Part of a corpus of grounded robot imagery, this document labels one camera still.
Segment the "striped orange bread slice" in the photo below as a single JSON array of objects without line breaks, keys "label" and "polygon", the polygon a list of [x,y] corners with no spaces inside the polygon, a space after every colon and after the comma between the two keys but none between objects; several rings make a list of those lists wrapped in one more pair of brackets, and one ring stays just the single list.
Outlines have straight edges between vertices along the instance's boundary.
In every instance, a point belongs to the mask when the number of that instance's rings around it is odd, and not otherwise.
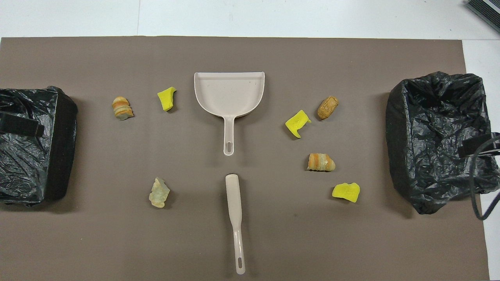
[{"label": "striped orange bread slice", "polygon": [[111,107],[114,111],[115,118],[121,121],[134,117],[129,101],[123,96],[116,97],[112,102]]}]

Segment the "yellow sponge with green back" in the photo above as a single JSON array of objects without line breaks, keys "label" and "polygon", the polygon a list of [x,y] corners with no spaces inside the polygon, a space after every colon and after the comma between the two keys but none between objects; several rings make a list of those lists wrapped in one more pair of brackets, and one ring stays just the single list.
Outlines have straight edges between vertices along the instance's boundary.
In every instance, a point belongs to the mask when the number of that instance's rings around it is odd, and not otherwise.
[{"label": "yellow sponge with green back", "polygon": [[357,183],[342,183],[333,188],[332,197],[356,203],[360,191],[361,187]]}]

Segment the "small yellow sponge chunk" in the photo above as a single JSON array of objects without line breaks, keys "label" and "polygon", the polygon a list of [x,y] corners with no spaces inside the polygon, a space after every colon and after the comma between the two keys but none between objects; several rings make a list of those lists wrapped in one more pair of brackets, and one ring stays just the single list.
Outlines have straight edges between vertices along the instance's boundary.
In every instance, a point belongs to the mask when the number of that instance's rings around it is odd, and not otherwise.
[{"label": "small yellow sponge chunk", "polygon": [[177,91],[175,87],[169,87],[161,92],[157,93],[157,96],[161,102],[161,107],[164,112],[168,112],[173,108],[173,96]]}]

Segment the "pale torn bread piece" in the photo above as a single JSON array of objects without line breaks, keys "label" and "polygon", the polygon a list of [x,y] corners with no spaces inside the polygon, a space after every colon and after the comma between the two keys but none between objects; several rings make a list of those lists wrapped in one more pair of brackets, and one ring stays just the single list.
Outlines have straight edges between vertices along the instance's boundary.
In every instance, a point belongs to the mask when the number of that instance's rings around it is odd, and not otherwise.
[{"label": "pale torn bread piece", "polygon": [[170,194],[170,188],[166,185],[163,179],[155,178],[148,199],[152,206],[156,208],[164,208],[165,202]]}]

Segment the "brown bread roll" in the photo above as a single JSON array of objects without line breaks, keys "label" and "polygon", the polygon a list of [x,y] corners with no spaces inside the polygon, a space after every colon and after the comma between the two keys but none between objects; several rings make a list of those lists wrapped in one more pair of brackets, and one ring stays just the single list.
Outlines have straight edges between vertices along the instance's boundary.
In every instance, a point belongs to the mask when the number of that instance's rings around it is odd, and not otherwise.
[{"label": "brown bread roll", "polygon": [[319,105],[317,115],[321,120],[327,119],[332,115],[339,105],[339,100],[334,96],[328,96]]}]

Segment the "striped orange croissant roll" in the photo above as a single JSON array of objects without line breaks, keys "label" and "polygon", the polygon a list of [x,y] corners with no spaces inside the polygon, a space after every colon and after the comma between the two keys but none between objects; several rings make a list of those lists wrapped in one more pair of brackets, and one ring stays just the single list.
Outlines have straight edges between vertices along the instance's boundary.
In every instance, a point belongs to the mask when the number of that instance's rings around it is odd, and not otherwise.
[{"label": "striped orange croissant roll", "polygon": [[334,171],[336,164],[332,158],[325,153],[310,153],[307,170],[310,171]]}]

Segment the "notched yellow sponge piece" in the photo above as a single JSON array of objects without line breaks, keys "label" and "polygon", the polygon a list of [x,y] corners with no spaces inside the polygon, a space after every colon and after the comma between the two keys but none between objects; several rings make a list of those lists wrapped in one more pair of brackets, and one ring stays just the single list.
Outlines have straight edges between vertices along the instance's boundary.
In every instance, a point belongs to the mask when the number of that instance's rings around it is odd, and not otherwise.
[{"label": "notched yellow sponge piece", "polygon": [[311,123],[308,115],[303,111],[299,110],[293,117],[285,122],[285,127],[297,138],[300,139],[299,130],[302,129],[307,123]]}]

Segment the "beige plastic dustpan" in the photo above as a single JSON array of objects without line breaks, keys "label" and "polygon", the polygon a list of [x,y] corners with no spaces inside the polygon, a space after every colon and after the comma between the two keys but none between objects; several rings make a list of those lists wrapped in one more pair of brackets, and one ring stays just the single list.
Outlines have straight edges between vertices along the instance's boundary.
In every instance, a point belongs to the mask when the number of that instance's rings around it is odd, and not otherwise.
[{"label": "beige plastic dustpan", "polygon": [[196,72],[193,81],[199,105],[224,120],[223,153],[233,155],[235,119],[249,114],[261,102],[265,72]]}]

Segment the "beige hand brush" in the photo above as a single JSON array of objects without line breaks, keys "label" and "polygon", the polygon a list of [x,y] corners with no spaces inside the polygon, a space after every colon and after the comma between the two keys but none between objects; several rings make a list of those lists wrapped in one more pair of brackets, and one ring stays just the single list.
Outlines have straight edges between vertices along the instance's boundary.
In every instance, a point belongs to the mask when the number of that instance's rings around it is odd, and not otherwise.
[{"label": "beige hand brush", "polygon": [[241,231],[241,223],[243,216],[242,216],[239,176],[237,174],[227,175],[225,177],[225,184],[227,193],[227,208],[229,212],[230,222],[232,225],[233,240],[234,240],[236,273],[239,275],[243,275],[245,273],[245,258],[244,258],[243,239]]}]

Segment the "black bag lined bin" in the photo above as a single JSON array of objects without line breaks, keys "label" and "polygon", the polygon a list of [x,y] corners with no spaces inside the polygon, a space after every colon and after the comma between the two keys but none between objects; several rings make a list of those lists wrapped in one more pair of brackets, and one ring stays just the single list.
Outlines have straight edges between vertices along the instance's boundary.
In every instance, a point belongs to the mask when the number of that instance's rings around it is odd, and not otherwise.
[{"label": "black bag lined bin", "polygon": [[0,202],[33,206],[62,199],[75,156],[76,103],[58,87],[0,89],[0,111],[45,127],[42,137],[0,133]]},{"label": "black bag lined bin", "polygon": [[389,94],[385,124],[393,186],[419,214],[500,189],[494,156],[458,155],[463,140],[491,133],[481,77],[438,71],[402,80]]}]

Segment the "dark ribbed object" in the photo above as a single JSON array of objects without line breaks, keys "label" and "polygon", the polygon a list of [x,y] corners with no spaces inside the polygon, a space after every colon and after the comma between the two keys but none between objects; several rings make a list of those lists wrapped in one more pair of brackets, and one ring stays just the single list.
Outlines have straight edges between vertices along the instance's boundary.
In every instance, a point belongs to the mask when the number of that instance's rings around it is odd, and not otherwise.
[{"label": "dark ribbed object", "polygon": [[466,0],[465,6],[500,34],[500,0]]}]

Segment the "brown paper table mat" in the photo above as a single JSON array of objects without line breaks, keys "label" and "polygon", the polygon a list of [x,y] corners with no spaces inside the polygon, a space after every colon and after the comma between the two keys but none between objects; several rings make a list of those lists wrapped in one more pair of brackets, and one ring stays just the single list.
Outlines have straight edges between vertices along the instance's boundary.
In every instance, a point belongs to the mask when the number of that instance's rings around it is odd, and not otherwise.
[{"label": "brown paper table mat", "polygon": [[[77,104],[66,196],[0,205],[0,281],[389,281],[489,278],[469,200],[419,215],[393,188],[389,92],[403,79],[466,73],[461,41],[235,37],[3,38],[0,88],[61,88]],[[196,72],[265,72],[234,123],[205,111]],[[177,91],[164,112],[157,96]],[[126,98],[134,117],[115,118]],[[317,115],[328,96],[339,105]],[[311,120],[297,139],[285,122]],[[307,170],[310,153],[334,171]],[[236,273],[225,177],[239,176],[245,273]],[[148,196],[170,188],[164,208]],[[332,197],[361,187],[356,203]]]}]

